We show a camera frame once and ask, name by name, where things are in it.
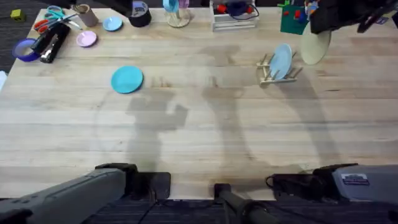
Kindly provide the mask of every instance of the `yellow object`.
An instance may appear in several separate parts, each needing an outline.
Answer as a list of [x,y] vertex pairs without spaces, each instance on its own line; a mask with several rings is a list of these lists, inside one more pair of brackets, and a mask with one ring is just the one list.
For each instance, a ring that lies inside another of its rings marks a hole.
[[24,22],[25,21],[25,14],[20,9],[12,10],[10,17],[11,17],[11,19],[14,19],[16,22]]

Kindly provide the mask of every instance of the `blue plate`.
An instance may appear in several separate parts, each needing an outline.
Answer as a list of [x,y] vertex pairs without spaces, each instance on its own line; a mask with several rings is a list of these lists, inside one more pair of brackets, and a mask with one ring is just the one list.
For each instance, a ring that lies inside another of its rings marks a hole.
[[102,26],[106,31],[116,31],[122,27],[123,21],[119,17],[112,16],[105,19]]
[[123,66],[113,73],[111,84],[118,93],[131,93],[137,90],[144,80],[141,70],[135,66]]
[[274,57],[269,63],[271,70],[271,77],[275,76],[276,71],[279,70],[275,80],[283,79],[292,66],[292,49],[288,44],[279,45],[274,52]]

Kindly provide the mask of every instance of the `stapler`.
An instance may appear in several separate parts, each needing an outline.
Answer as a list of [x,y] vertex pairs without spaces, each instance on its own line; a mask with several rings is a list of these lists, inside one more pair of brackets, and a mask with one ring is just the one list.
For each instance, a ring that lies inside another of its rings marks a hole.
[[41,62],[52,63],[69,32],[70,27],[59,22],[41,34],[30,48],[41,54]]

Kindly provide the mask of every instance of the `tape roll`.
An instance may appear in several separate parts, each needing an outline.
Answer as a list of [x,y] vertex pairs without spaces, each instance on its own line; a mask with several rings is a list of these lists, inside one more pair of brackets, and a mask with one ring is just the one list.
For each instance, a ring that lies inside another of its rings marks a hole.
[[23,40],[20,40],[13,48],[12,50],[12,55],[15,58],[18,58],[21,61],[24,62],[31,62],[34,60],[37,60],[40,57],[40,54],[32,51],[29,54],[26,54],[26,50],[30,49],[30,46],[33,45],[33,43],[36,41],[36,39],[33,38],[26,38]]
[[87,27],[97,25],[98,18],[95,16],[93,10],[87,4],[80,4],[77,6],[82,12],[79,12],[79,17]]
[[132,12],[129,16],[130,24],[134,27],[144,27],[150,23],[152,16],[150,15],[148,5],[143,1],[132,2]]

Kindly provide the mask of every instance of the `scissors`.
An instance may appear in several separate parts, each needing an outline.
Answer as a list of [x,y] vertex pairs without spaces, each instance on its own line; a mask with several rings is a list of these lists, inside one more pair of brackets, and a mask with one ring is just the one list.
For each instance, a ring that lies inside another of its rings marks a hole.
[[49,27],[51,27],[52,25],[54,25],[54,24],[56,24],[56,23],[58,23],[58,22],[62,22],[62,21],[66,21],[66,20],[68,20],[69,18],[71,18],[71,17],[73,17],[73,16],[75,16],[75,14],[74,15],[70,15],[70,16],[65,16],[65,17],[63,17],[62,19],[43,19],[43,20],[41,20],[41,21],[39,21],[39,22],[36,22],[35,24],[34,24],[34,29],[39,33],[39,34],[42,34],[42,33],[44,33]]
[[62,9],[58,6],[49,6],[47,8],[47,12],[44,14],[44,20],[41,20],[34,25],[34,29],[42,34],[46,31],[50,26],[56,24],[57,22],[65,21],[78,29],[82,30],[82,28],[76,22],[70,21],[69,19],[77,14],[66,16]]

